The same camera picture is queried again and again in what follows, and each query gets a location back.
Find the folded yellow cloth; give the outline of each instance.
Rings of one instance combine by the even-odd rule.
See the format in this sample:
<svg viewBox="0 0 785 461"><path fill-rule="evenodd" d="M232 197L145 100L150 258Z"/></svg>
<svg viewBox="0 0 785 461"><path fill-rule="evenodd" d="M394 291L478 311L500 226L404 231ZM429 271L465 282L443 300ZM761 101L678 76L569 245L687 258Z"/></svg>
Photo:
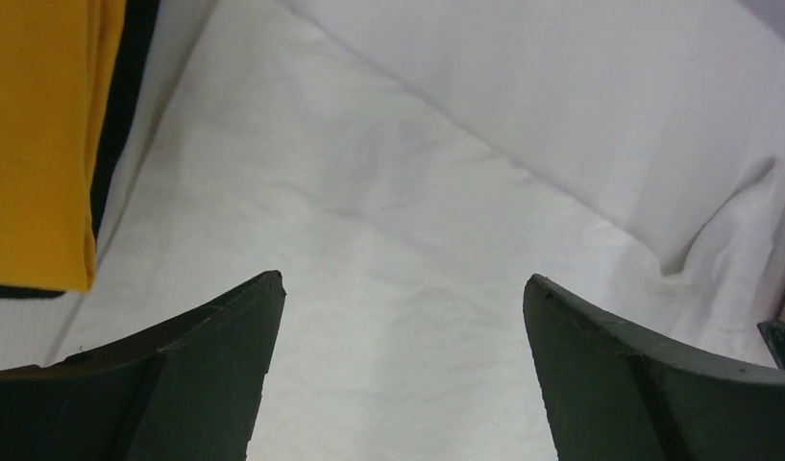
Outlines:
<svg viewBox="0 0 785 461"><path fill-rule="evenodd" d="M87 291L125 0L0 1L0 284Z"/></svg>

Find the orange cloth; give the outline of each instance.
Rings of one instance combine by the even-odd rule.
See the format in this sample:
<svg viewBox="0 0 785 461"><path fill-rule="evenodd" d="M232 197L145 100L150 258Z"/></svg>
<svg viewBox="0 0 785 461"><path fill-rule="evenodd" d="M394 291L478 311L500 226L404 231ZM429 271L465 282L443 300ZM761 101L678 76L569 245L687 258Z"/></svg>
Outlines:
<svg viewBox="0 0 785 461"><path fill-rule="evenodd" d="M0 284L86 291L125 0L0 0Z"/></svg>

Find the black object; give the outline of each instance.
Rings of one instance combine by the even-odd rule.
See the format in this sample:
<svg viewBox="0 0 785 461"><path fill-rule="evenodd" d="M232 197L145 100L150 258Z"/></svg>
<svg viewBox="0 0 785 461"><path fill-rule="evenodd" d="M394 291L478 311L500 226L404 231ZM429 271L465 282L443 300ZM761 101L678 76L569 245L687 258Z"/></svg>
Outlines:
<svg viewBox="0 0 785 461"><path fill-rule="evenodd" d="M244 460L284 296L264 273L52 367L0 372L0 461Z"/></svg>
<svg viewBox="0 0 785 461"><path fill-rule="evenodd" d="M98 142L90 189L92 234L96 239L104 219L112 174L126 147L129 131L135 119L137 97L155 32L158 9L159 0L126 1L123 31L115 57L107 110L101 129L101 139ZM63 295L62 291L0 285L2 299L53 299L61 295Z"/></svg>
<svg viewBox="0 0 785 461"><path fill-rule="evenodd" d="M692 348L534 276L525 323L561 461L785 461L785 372Z"/></svg>
<svg viewBox="0 0 785 461"><path fill-rule="evenodd" d="M772 353L774 363L785 370L785 324L779 321L763 322L757 326Z"/></svg>

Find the black cloth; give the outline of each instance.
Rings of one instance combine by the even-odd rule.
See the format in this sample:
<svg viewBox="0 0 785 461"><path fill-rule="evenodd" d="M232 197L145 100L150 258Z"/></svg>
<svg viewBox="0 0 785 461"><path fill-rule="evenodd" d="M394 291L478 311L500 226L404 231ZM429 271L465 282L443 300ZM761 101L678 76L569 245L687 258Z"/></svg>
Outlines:
<svg viewBox="0 0 785 461"><path fill-rule="evenodd" d="M126 147L129 131L135 119L137 98L157 23L158 10L159 0L127 0L126 2L123 32L115 58L107 111L98 143L90 190L92 233L96 239L101 221L104 219L112 174ZM62 291L0 285L0 299L53 299L61 295L63 295Z"/></svg>

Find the yellow cloth corner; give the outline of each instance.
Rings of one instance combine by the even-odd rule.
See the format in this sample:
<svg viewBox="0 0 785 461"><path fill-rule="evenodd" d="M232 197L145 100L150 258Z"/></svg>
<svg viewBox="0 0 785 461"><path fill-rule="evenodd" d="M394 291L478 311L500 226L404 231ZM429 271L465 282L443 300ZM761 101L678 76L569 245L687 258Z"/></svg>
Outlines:
<svg viewBox="0 0 785 461"><path fill-rule="evenodd" d="M0 1L0 284L87 291L125 0Z"/></svg>

